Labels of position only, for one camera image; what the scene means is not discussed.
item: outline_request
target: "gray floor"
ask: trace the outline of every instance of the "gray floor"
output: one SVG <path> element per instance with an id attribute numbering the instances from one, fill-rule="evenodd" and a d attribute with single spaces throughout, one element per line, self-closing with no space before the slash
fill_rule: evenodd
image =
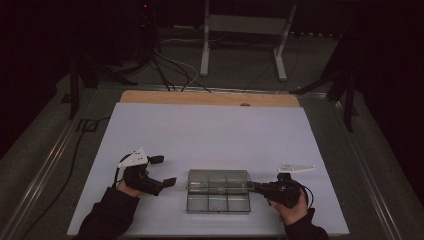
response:
<path id="1" fill-rule="evenodd" d="M 162 35 L 167 37 L 163 40 L 186 39 L 187 31 L 183 34 L 164 31 Z M 198 32 L 188 33 L 199 36 Z M 237 37 L 247 40 L 246 42 L 261 40 L 261 36 Z M 197 78 L 198 83 L 212 92 L 287 94 L 287 90 L 296 89 L 319 78 L 337 45 L 337 41 L 330 38 L 290 37 L 283 52 L 289 79 L 287 82 L 280 82 L 271 53 L 276 39 L 265 40 L 247 47 L 211 50 L 209 75 Z M 163 56 L 188 64 L 199 71 L 201 41 L 175 40 L 163 42 L 161 46 Z M 190 67 L 183 67 L 190 76 L 196 75 Z M 178 89 L 185 84 L 186 79 L 181 74 L 166 68 L 162 70 Z M 133 87 L 135 89 L 166 90 L 153 64 L 129 78 L 139 83 L 139 86 Z M 354 132 L 349 133 L 341 123 L 339 104 L 323 98 L 328 87 L 329 85 L 325 85 L 312 93 L 299 96 L 299 101 L 310 120 L 351 232 L 349 235 L 333 238 L 424 239 L 423 207 L 408 185 L 361 94 L 355 95 L 357 114 L 353 117 Z M 3 231 L 8 226 L 7 223 L 14 220 L 12 223 L 19 224 L 12 224 L 12 227 L 17 227 L 17 233 L 23 233 L 40 216 L 60 190 L 70 171 L 74 149 L 81 135 L 81 132 L 76 131 L 80 119 L 110 116 L 114 104 L 128 87 L 104 79 L 97 89 L 85 89 L 81 98 L 82 106 L 75 120 L 68 120 L 69 105 L 60 103 L 68 89 L 69 77 L 65 77 L 58 83 L 59 91 L 55 98 L 0 161 L 0 226 Z M 203 89 L 191 84 L 187 90 Z M 66 231 L 106 127 L 107 121 L 103 121 L 97 131 L 84 135 L 75 155 L 70 182 L 25 239 L 70 239 L 66 236 Z M 51 170 L 45 176 L 49 180 L 45 185 L 40 182 L 30 185 L 46 160 L 52 162 L 51 165 L 44 166 Z M 34 205 L 26 205 L 28 209 L 23 211 L 19 206 L 27 203 L 20 201 L 24 199 L 28 186 L 38 187 L 38 191 L 29 196 L 38 200 Z"/>

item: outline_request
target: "wooden edge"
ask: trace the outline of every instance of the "wooden edge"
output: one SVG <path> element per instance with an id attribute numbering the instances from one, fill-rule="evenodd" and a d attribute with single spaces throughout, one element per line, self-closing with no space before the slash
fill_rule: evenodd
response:
<path id="1" fill-rule="evenodd" d="M 159 103 L 159 104 L 198 104 L 256 107 L 300 107 L 293 95 L 273 94 L 236 94 L 203 92 L 165 92 L 127 90 L 120 102 L 124 103 Z"/>

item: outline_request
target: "human hand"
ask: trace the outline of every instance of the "human hand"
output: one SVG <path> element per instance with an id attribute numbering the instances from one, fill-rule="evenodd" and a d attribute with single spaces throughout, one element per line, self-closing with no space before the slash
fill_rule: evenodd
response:
<path id="1" fill-rule="evenodd" d="M 305 192 L 299 189 L 300 197 L 297 204 L 292 208 L 287 208 L 281 203 L 269 200 L 271 206 L 273 206 L 279 213 L 284 221 L 285 225 L 291 225 L 308 214 L 308 203 L 306 201 Z"/>
<path id="2" fill-rule="evenodd" d="M 128 187 L 123 179 L 118 183 L 116 189 L 130 195 L 131 197 L 139 197 L 141 194 L 141 191 Z"/>

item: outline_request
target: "black sleeve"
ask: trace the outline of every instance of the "black sleeve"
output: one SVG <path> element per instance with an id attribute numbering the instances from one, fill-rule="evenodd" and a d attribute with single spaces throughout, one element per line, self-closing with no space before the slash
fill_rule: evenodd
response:
<path id="1" fill-rule="evenodd" d="M 85 217 L 73 239 L 116 239 L 125 233 L 133 222 L 139 200 L 119 190 L 108 188 L 102 200 L 94 204 L 91 212 Z"/>
<path id="2" fill-rule="evenodd" d="M 290 240 L 328 240 L 327 232 L 312 224 L 315 209 L 308 209 L 308 215 L 299 221 L 285 226 L 287 237 Z"/>

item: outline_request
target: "clear plastic container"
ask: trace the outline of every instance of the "clear plastic container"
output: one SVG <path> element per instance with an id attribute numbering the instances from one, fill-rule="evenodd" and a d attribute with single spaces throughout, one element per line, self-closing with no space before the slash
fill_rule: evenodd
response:
<path id="1" fill-rule="evenodd" d="M 188 174 L 187 213 L 248 214 L 252 181 L 246 170 L 197 170 Z"/>

